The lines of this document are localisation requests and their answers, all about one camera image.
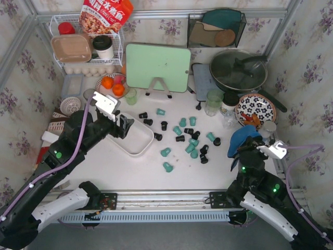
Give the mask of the white storage basket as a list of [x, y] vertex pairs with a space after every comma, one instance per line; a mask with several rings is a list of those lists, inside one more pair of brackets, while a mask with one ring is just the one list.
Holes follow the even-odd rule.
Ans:
[[127, 136], [121, 139], [108, 135], [106, 138], [129, 156], [139, 157], [152, 144], [154, 133], [149, 127], [145, 126], [132, 115], [126, 112], [122, 112], [120, 115], [124, 115], [128, 120], [134, 121], [130, 126]]

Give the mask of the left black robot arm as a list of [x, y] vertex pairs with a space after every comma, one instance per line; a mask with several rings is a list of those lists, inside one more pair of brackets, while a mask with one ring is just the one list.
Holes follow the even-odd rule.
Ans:
[[60, 217], [99, 203], [100, 190], [85, 181], [74, 191], [41, 205], [54, 186], [85, 160], [89, 150], [108, 135], [124, 139], [134, 123], [133, 119], [120, 114], [118, 99], [94, 92], [87, 102], [91, 101], [96, 102], [97, 119], [93, 120], [88, 107], [74, 112], [31, 177], [1, 208], [1, 247], [23, 249]]

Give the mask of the blue grey cloth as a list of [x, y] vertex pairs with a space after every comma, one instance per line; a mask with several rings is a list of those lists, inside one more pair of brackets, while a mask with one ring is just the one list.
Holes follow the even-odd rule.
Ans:
[[238, 160], [237, 159], [238, 149], [246, 143], [247, 138], [260, 139], [260, 140], [263, 139], [260, 133], [256, 130], [256, 128], [253, 125], [246, 125], [235, 131], [231, 136], [229, 149], [227, 152], [227, 157], [234, 159], [230, 167], [231, 171], [236, 167], [236, 162]]

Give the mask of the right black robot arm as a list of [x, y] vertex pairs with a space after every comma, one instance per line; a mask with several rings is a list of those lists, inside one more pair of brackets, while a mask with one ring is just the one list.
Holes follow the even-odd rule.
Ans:
[[261, 136], [247, 137], [236, 146], [236, 179], [226, 191], [227, 201], [253, 212], [277, 230], [292, 249], [328, 249], [332, 230], [323, 228], [293, 202], [283, 180], [265, 170], [267, 156], [260, 152]]

